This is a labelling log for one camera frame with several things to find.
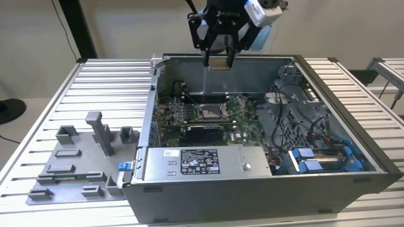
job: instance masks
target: power supply label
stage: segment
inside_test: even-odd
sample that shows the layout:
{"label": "power supply label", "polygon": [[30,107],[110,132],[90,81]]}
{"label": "power supply label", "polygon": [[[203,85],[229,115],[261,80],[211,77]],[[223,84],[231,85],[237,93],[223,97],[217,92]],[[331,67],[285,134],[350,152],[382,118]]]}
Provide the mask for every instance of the power supply label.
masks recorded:
{"label": "power supply label", "polygon": [[182,150],[182,174],[221,174],[218,150]]}

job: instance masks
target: circuit board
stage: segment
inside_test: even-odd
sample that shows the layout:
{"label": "circuit board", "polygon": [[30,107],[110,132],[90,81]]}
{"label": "circuit board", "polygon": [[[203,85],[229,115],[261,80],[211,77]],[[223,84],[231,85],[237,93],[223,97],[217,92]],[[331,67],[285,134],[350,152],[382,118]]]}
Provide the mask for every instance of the circuit board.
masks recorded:
{"label": "circuit board", "polygon": [[182,99],[174,98],[169,103],[161,104],[159,109],[163,147],[231,144],[270,146],[254,102],[243,95],[229,96],[221,104],[187,104]]}

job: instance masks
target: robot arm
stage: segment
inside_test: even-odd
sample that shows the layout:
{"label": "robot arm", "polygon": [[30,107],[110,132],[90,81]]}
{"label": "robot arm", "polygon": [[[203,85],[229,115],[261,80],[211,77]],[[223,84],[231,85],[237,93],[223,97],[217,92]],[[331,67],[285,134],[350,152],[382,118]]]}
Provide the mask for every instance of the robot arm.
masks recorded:
{"label": "robot arm", "polygon": [[262,27],[274,23],[289,5],[285,0],[209,0],[198,13],[193,0],[186,1],[193,10],[189,24],[194,47],[202,51],[203,64],[210,66],[211,53],[226,50],[227,68],[233,67],[237,53],[250,49]]}

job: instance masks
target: cable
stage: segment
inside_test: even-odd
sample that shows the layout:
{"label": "cable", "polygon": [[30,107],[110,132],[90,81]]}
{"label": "cable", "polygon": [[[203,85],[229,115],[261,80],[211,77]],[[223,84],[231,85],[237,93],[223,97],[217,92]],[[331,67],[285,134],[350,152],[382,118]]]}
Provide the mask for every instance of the cable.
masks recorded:
{"label": "cable", "polygon": [[278,89],[278,96],[279,96],[279,114],[278,114],[278,119],[277,119],[277,124],[275,124],[275,128],[274,128],[274,131],[273,131],[273,135],[271,135],[271,142],[274,144],[274,146],[282,151],[286,153],[285,151],[285,148],[282,147],[282,145],[279,146],[277,143],[275,143],[275,134],[277,134],[277,131],[278,131],[278,128],[279,128],[279,125],[281,125],[281,120],[283,118],[283,111],[285,111],[285,102],[283,102],[283,99],[281,97],[281,93],[282,93],[282,89],[285,86],[289,86],[289,85],[293,85],[293,86],[297,86],[301,88],[299,85],[297,84],[285,84],[281,86],[281,88]]}
{"label": "cable", "polygon": [[391,109],[394,109],[394,107],[397,106],[398,101],[399,101],[398,99],[394,100]]}
{"label": "cable", "polygon": [[385,93],[385,90],[386,90],[389,84],[390,84],[390,82],[387,81],[387,83],[386,83],[386,85],[385,85],[385,88],[383,88],[383,90],[382,90],[382,93],[381,93],[381,95],[379,95],[379,99],[382,98],[382,95],[383,95],[383,93]]}
{"label": "cable", "polygon": [[186,0],[186,2],[187,2],[189,5],[190,5],[190,8],[191,8],[191,10],[193,10],[193,13],[198,14],[198,10],[197,10],[197,8],[195,8],[195,4],[194,4],[193,0]]}
{"label": "cable", "polygon": [[21,144],[21,142],[18,142],[18,141],[15,141],[15,140],[11,140],[11,139],[9,139],[9,138],[3,137],[2,135],[0,135],[0,138],[2,138],[2,139],[5,139],[5,140],[7,140],[7,141],[10,141],[10,142],[14,142],[14,143]]}
{"label": "cable", "polygon": [[318,120],[315,120],[315,122],[311,124],[310,126],[310,135],[314,134],[314,130],[315,130],[315,125],[318,124],[319,121],[322,121],[325,119],[325,116],[319,117]]}
{"label": "cable", "polygon": [[63,22],[62,22],[62,19],[61,19],[61,16],[59,16],[59,12],[58,12],[58,9],[57,9],[57,6],[55,6],[55,2],[54,2],[54,0],[51,0],[51,1],[53,1],[53,6],[54,6],[54,9],[55,9],[55,12],[57,12],[57,15],[58,15],[58,19],[59,19],[61,25],[62,25],[63,30],[65,30],[66,39],[69,40],[69,44],[70,44],[70,48],[71,48],[71,52],[73,52],[73,53],[74,53],[74,55],[75,55],[75,61],[78,61],[78,56],[77,56],[77,53],[75,53],[74,48],[73,48],[73,46],[71,46],[71,41],[70,41],[69,31],[66,30],[66,27],[65,27],[65,25],[63,25]]}

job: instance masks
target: metal rail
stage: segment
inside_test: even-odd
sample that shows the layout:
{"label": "metal rail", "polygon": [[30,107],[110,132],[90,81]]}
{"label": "metal rail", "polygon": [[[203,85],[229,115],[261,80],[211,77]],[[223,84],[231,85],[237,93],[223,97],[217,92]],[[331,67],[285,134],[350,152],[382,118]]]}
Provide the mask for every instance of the metal rail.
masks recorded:
{"label": "metal rail", "polygon": [[404,58],[374,58],[367,69],[375,70],[401,91],[404,91]]}
{"label": "metal rail", "polygon": [[[329,59],[307,59],[326,84],[366,128],[371,137],[404,172],[404,122],[367,90],[349,70]],[[89,60],[78,64],[51,100],[5,170],[0,186],[0,224],[117,226],[137,225],[127,201],[26,205],[26,194],[35,185],[57,145],[61,125],[90,131],[85,122],[90,110],[103,111],[103,122],[113,130],[131,125],[142,130],[150,88],[149,60]],[[187,224],[189,227],[370,227],[404,225],[404,179],[381,194],[362,196],[339,214],[259,220]]]}

